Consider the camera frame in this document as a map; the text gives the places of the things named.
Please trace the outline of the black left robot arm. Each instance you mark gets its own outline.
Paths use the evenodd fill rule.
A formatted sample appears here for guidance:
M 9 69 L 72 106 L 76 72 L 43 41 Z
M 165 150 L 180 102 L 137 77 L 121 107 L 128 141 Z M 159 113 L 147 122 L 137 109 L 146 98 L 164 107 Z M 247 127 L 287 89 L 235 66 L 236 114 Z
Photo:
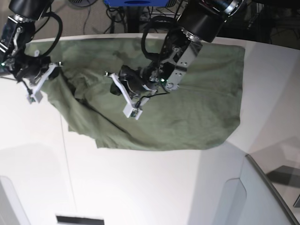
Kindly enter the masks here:
M 191 0 L 180 16 L 158 15 L 150 19 L 141 39 L 141 51 L 150 60 L 146 67 L 136 70 L 123 65 L 117 81 L 130 98 L 141 102 L 178 88 L 187 68 L 197 58 L 203 45 L 211 43 L 227 19 L 241 7 L 241 0 Z M 167 22 L 170 29 L 159 52 L 148 52 L 146 37 L 155 22 Z

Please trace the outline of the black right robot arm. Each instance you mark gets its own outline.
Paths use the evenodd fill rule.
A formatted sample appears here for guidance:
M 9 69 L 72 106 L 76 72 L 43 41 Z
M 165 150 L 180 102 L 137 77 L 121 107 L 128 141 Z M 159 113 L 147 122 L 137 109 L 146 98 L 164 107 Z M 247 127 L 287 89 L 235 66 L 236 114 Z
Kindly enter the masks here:
M 50 53 L 54 50 L 63 31 L 61 18 L 52 11 L 52 0 L 12 0 L 9 9 L 14 13 L 7 18 L 0 37 L 0 67 L 14 76 L 18 82 L 28 79 L 35 85 L 50 69 Z M 49 49 L 37 56 L 25 53 L 40 29 L 35 23 L 42 18 L 53 18 L 58 22 L 57 36 Z

